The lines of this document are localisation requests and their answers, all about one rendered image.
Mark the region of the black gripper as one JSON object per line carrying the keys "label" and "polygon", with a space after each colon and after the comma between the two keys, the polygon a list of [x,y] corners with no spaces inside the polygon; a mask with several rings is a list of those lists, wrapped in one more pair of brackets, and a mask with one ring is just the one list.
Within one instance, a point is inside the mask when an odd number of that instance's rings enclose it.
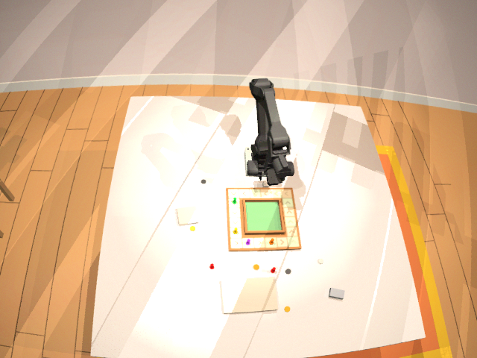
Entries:
{"label": "black gripper", "polygon": [[[291,169],[291,174],[289,176],[294,175],[294,164],[292,161],[288,161],[288,164]],[[266,167],[273,168],[272,162],[267,158],[265,159],[265,164],[261,165],[258,164],[257,160],[248,160],[247,161],[247,174],[249,176],[259,176],[260,181],[262,180],[262,172],[266,169]]]}

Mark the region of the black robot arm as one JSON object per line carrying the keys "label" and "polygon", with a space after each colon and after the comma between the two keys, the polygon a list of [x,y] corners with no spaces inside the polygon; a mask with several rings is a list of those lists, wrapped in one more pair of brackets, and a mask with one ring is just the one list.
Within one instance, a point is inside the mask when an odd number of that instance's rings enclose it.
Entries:
{"label": "black robot arm", "polygon": [[264,165],[267,156],[273,165],[273,168],[266,167],[264,170],[267,184],[279,185],[291,174],[286,160],[286,155],[291,154],[291,139],[281,123],[274,84],[267,78],[257,78],[249,82],[249,89],[256,101],[258,125],[258,136],[254,144],[250,145],[251,157],[258,164]]}

